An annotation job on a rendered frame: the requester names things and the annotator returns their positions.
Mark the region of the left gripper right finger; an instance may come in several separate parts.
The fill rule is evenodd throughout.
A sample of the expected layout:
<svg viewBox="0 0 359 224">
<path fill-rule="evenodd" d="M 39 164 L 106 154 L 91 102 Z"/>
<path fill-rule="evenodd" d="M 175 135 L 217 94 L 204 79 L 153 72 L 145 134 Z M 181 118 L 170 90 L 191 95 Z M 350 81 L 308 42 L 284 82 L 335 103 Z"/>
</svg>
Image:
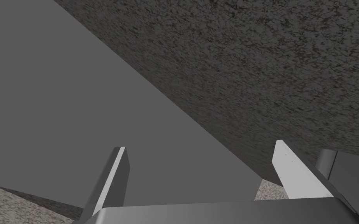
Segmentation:
<svg viewBox="0 0 359 224">
<path fill-rule="evenodd" d="M 344 196 L 289 141 L 276 141 L 272 164 L 290 199 L 333 197 L 354 211 Z"/>
</svg>

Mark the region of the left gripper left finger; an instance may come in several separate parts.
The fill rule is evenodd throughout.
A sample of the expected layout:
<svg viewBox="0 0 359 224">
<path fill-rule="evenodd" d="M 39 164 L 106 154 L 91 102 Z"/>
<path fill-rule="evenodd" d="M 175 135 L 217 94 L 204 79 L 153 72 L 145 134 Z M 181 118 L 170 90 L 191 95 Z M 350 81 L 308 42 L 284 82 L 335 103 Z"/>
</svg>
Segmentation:
<svg viewBox="0 0 359 224">
<path fill-rule="evenodd" d="M 103 208 L 122 207 L 127 189 L 130 163 L 126 147 L 115 147 L 94 186 L 81 220 L 89 220 Z"/>
</svg>

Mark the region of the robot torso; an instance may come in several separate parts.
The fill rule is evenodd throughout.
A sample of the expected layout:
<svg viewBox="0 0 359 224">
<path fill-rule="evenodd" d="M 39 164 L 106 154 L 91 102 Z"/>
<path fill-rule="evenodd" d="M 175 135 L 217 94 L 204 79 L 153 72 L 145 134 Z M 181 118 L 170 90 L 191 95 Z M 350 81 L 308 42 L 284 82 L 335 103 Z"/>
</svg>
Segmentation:
<svg viewBox="0 0 359 224">
<path fill-rule="evenodd" d="M 359 214 L 359 156 L 324 149 L 315 167 Z"/>
</svg>

